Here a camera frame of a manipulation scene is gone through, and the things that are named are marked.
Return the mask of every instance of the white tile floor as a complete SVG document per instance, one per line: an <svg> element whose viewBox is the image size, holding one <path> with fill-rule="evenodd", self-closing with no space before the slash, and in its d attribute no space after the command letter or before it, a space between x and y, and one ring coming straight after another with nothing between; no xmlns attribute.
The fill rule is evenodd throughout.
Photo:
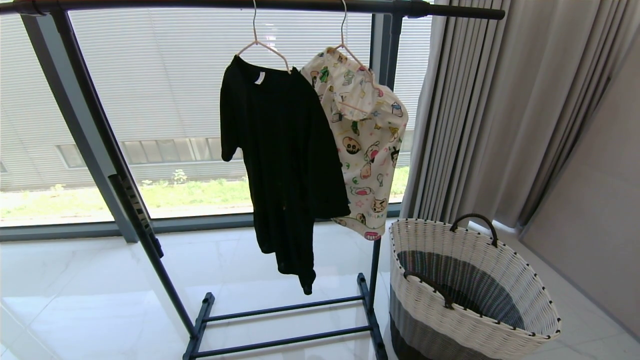
<svg viewBox="0 0 640 360"><path fill-rule="evenodd" d="M304 296L297 278L278 273L253 229L164 234L163 258L190 315L204 294L216 296L212 314L262 309L358 295L356 275L369 277L372 243L335 224L316 225L314 293ZM550 290L563 335L527 360L638 360L640 345L575 288L513 239ZM181 359L188 337L139 244L122 239L4 243L2 360ZM388 329L389 242L383 239L376 314L390 358ZM365 325L359 305L304 315L267 315L212 325L201 350L276 340ZM368 334L258 350L218 359L375 359Z"/></svg>

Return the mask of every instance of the rack base crossbar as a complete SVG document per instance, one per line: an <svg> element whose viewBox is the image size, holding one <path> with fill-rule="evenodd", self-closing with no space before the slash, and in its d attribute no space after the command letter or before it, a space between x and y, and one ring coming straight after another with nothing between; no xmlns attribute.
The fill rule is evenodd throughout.
<svg viewBox="0 0 640 360"><path fill-rule="evenodd" d="M211 313L211 308L213 306L213 302L215 298L212 293L207 293L204 300L202 301L202 307L200 308L200 313L198 314L198 318L196 318L196 322L195 322L195 328L196 328L196 331L198 332L198 336L190 339L189 344L187 346L187 350L184 353L182 360L193 360L193 359L200 359L203 357L233 354L236 352L258 350L261 348L269 348L269 347L277 347L277 346L289 345L289 344L295 344L295 343L302 343L306 341L320 340L320 339L332 338L336 336L356 334L359 332L366 332L366 331L369 331L371 333L373 347L376 352L376 359L388 360L387 351L385 350L385 344L382 340L382 335L380 332L380 327L378 325L378 320L376 319L376 314L375 312L368 310L370 298L369 298L369 289L367 287L367 280L364 277L364 274L362 273L358 274L357 281L358 281L358 287L360 289L360 296L344 297L339 299L331 299L331 300L324 300L324 301L317 301L317 302L308 302L306 304L274 307L271 309L247 311L244 313L236 313L236 314L221 315L221 316L209 316L209 314ZM263 315L263 314L270 314L270 313L279 313L282 311L306 309L306 308L317 307L317 306L341 304L344 302L351 302L351 301L358 301L358 300L362 301L362 305L364 306L365 313L367 315L367 322L369 323L368 325L352 327L350 329L321 332L319 334L298 336L295 338L242 345L238 347L222 348L218 350L207 350L207 351L201 351L201 352L198 351L198 349L200 348L202 337L204 336L204 332L207 327L207 323L209 322L220 321L220 320L230 320L230 319L236 319L236 318L243 318L247 316L256 316L256 315Z"/></svg>

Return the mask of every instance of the curtain fold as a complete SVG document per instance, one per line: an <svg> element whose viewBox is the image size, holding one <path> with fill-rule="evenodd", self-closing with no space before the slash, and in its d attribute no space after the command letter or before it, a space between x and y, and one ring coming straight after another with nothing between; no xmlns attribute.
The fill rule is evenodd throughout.
<svg viewBox="0 0 640 360"><path fill-rule="evenodd" d="M628 46L638 2L449 3L507 15L434 18L401 216L525 225Z"/></svg>

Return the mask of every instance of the black t-shirt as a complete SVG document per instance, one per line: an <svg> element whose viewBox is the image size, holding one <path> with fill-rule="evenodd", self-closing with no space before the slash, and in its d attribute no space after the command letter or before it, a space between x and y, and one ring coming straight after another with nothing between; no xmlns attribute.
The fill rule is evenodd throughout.
<svg viewBox="0 0 640 360"><path fill-rule="evenodd" d="M220 90L222 158L243 151L260 249L311 293L315 218L349 214L342 165L314 89L291 73L235 56Z"/></svg>

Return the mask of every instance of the laundry basket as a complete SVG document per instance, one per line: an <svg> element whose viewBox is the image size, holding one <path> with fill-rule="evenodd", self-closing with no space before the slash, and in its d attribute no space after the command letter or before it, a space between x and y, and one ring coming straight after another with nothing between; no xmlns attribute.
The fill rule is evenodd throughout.
<svg viewBox="0 0 640 360"><path fill-rule="evenodd" d="M458 229L477 217L492 238ZM560 335L560 317L531 266L491 222L391 225L389 313L400 360L520 359Z"/></svg>

